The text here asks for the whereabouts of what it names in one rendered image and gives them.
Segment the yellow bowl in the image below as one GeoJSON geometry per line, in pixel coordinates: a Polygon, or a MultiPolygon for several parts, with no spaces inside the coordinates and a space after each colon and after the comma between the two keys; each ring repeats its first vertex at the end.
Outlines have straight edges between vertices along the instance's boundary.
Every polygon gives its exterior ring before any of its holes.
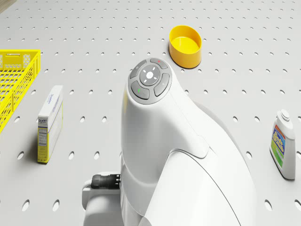
{"type": "Polygon", "coordinates": [[[186,25],[174,27],[169,34],[169,54],[184,68],[194,68],[201,62],[202,39],[199,33],[186,25]]]}

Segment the yellow and white box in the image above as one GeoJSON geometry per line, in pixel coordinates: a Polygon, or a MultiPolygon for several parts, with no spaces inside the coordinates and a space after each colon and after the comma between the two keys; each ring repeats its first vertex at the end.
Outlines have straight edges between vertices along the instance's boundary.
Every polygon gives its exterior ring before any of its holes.
{"type": "Polygon", "coordinates": [[[63,86],[55,85],[38,115],[38,162],[48,163],[62,127],[63,86]]]}

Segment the yellow basket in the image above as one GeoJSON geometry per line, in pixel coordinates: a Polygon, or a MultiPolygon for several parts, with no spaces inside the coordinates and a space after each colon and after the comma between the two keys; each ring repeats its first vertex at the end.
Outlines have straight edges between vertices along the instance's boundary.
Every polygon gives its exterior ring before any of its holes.
{"type": "Polygon", "coordinates": [[[0,49],[0,133],[39,72],[39,49],[0,49]]]}

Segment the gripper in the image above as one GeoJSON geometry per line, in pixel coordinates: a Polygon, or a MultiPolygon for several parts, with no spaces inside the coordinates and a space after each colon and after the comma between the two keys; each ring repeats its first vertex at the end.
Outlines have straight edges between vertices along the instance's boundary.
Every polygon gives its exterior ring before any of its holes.
{"type": "Polygon", "coordinates": [[[122,226],[120,174],[98,173],[82,189],[83,226],[122,226]]]}

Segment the small white bottle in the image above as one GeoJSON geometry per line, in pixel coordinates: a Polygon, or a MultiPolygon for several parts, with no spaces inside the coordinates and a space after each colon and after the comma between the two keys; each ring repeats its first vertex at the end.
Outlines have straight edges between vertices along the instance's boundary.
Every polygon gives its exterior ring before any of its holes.
{"type": "Polygon", "coordinates": [[[281,175],[289,180],[295,179],[295,132],[287,110],[277,112],[272,128],[270,153],[281,175]]]}

